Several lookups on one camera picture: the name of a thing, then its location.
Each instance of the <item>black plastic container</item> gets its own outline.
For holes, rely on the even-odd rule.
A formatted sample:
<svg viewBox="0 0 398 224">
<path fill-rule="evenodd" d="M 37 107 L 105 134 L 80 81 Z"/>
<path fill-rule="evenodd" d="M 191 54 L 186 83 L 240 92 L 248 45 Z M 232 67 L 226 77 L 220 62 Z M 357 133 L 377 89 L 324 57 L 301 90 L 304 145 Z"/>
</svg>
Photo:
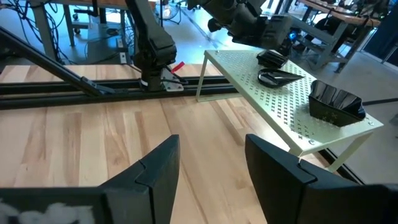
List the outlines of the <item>black plastic container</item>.
<svg viewBox="0 0 398 224">
<path fill-rule="evenodd" d="M 338 127 L 362 121 L 366 117 L 360 97 L 320 80 L 312 82 L 308 99 L 311 116 Z"/>
</svg>

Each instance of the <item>metal table frame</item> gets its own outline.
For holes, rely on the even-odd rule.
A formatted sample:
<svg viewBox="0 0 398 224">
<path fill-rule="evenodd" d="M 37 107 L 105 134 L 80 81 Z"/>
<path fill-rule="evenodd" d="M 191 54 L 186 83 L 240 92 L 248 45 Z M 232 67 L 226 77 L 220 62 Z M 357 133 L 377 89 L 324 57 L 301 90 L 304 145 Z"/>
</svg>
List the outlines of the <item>metal table frame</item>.
<svg viewBox="0 0 398 224">
<path fill-rule="evenodd" d="M 345 56 L 342 56 L 339 53 L 333 54 L 331 51 L 336 45 L 337 40 L 341 37 L 341 35 L 343 35 L 343 32 L 348 26 L 348 23 L 346 23 L 345 21 L 341 21 L 335 33 L 333 35 L 330 35 L 306 23 L 312 11 L 313 7 L 308 6 L 301 21 L 295 18 L 295 26 L 304 30 L 305 32 L 314 36 L 315 38 L 320 39 L 323 43 L 326 44 L 326 46 L 319 46 L 313 44 L 311 41 L 308 41 L 305 38 L 298 39 L 298 41 L 319 55 L 319 58 L 316 63 L 310 62 L 313 64 L 314 70 L 322 68 L 322 66 L 326 65 L 329 62 L 338 62 L 339 66 L 335 72 L 340 73 L 342 69 L 346 66 L 346 64 L 349 62 L 349 60 L 351 60 L 356 51 L 359 49 L 362 42 L 365 40 L 365 38 L 368 36 L 369 32 L 371 31 L 372 27 L 366 26 L 363 28 L 358 38 L 351 46 L 351 49 Z"/>
<path fill-rule="evenodd" d="M 330 172 L 342 166 L 372 135 L 373 131 L 383 125 L 368 114 L 363 121 L 342 128 L 311 117 L 308 112 L 308 94 L 311 82 L 316 79 L 289 61 L 281 70 L 296 73 L 305 78 L 282 88 L 266 88 L 257 81 L 257 72 L 262 68 L 257 64 L 258 53 L 250 50 L 206 50 L 198 84 L 197 100 L 219 100 L 231 97 L 231 95 L 217 98 L 200 96 L 201 83 L 207 60 L 209 60 L 289 145 L 290 153 L 304 156 L 352 140 L 353 142 L 327 168 Z"/>
</svg>

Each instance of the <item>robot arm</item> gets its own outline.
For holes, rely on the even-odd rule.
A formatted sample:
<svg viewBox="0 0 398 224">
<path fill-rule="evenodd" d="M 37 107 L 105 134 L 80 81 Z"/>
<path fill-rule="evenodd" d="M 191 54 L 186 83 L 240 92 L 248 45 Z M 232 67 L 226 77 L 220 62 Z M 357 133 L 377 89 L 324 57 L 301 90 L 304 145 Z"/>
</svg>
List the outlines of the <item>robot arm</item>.
<svg viewBox="0 0 398 224">
<path fill-rule="evenodd" d="M 214 32 L 228 30 L 233 42 L 266 49 L 276 49 L 287 37 L 292 20 L 287 16 L 274 16 L 269 20 L 261 16 L 260 6 L 265 0 L 188 0 L 188 9 L 200 5 L 211 16 L 208 27 Z M 160 74 L 174 63 L 177 49 L 172 37 L 156 23 L 147 0 L 126 0 L 138 30 L 139 52 L 133 61 L 142 71 L 141 83 L 149 91 L 162 89 Z"/>
</svg>

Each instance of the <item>black object on shelf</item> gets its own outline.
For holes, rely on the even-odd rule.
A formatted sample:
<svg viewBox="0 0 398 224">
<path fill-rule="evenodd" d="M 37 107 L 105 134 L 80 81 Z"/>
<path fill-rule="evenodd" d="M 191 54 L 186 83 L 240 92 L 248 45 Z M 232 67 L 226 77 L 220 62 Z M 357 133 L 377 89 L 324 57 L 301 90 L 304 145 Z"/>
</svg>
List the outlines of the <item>black object on shelf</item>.
<svg viewBox="0 0 398 224">
<path fill-rule="evenodd" d="M 269 88 L 279 88 L 301 78 L 304 77 L 278 69 L 269 68 L 260 70 L 258 74 L 259 83 Z"/>
<path fill-rule="evenodd" d="M 312 82 L 308 98 L 311 116 L 338 127 L 362 121 L 366 117 L 360 97 L 320 80 Z"/>
<path fill-rule="evenodd" d="M 267 68 L 282 68 L 287 62 L 287 57 L 270 50 L 263 50 L 257 55 L 259 65 Z"/>
</svg>

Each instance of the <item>wooden table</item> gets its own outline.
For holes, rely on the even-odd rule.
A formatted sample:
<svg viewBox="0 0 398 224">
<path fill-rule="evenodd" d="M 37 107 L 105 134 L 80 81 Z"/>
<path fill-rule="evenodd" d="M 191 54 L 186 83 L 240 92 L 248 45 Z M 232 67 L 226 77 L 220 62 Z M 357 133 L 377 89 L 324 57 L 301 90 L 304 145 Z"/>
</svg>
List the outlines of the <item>wooden table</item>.
<svg viewBox="0 0 398 224">
<path fill-rule="evenodd" d="M 294 18 L 294 26 L 304 30 L 307 35 L 309 34 L 325 43 L 325 45 L 315 45 L 305 38 L 297 39 L 301 44 L 305 45 L 319 55 L 316 63 L 309 61 L 309 63 L 313 64 L 313 70 L 322 68 L 322 66 L 326 65 L 329 62 L 338 62 L 339 66 L 335 72 L 340 73 L 345 65 L 352 58 L 352 56 L 355 54 L 355 52 L 358 50 L 359 46 L 362 44 L 363 40 L 366 38 L 369 32 L 374 27 L 377 27 L 380 24 L 380 21 L 377 19 L 369 19 L 365 26 L 361 30 L 357 31 L 359 32 L 359 34 L 356 40 L 352 44 L 349 52 L 345 56 L 343 56 L 338 52 L 332 52 L 337 41 L 340 39 L 340 37 L 343 35 L 344 31 L 349 25 L 360 26 L 364 24 L 366 18 L 347 15 L 352 12 L 342 7 L 327 4 L 325 2 L 322 2 L 321 0 L 298 1 L 306 4 L 308 6 L 308 9 L 303 16 L 302 21 Z M 307 19 L 313 10 L 328 13 L 332 17 L 335 17 L 341 21 L 333 34 L 329 34 L 323 30 L 311 26 L 310 24 L 307 24 Z"/>
<path fill-rule="evenodd" d="M 133 78 L 120 65 L 69 66 L 91 79 Z M 179 75 L 200 74 L 185 65 Z M 208 66 L 206 75 L 219 75 Z M 8 66 L 0 82 L 56 80 L 36 66 Z M 172 223 L 266 223 L 244 157 L 254 133 L 288 146 L 243 98 L 194 97 L 0 111 L 0 186 L 97 186 L 169 137 L 180 135 Z M 313 155 L 304 157 L 324 167 Z"/>
<path fill-rule="evenodd" d="M 321 0 L 298 0 L 299 2 L 305 4 L 306 6 L 312 7 L 314 10 L 318 10 L 324 13 L 329 13 L 333 17 L 336 17 L 342 21 L 345 21 L 348 24 L 354 25 L 362 25 L 366 18 L 358 17 L 358 16 L 350 16 L 347 15 L 349 13 L 353 13 L 348 9 L 344 9 L 342 7 L 338 7 L 335 5 L 327 4 Z M 380 21 L 377 19 L 370 19 L 366 23 L 367 26 L 377 27 L 380 25 Z"/>
</svg>

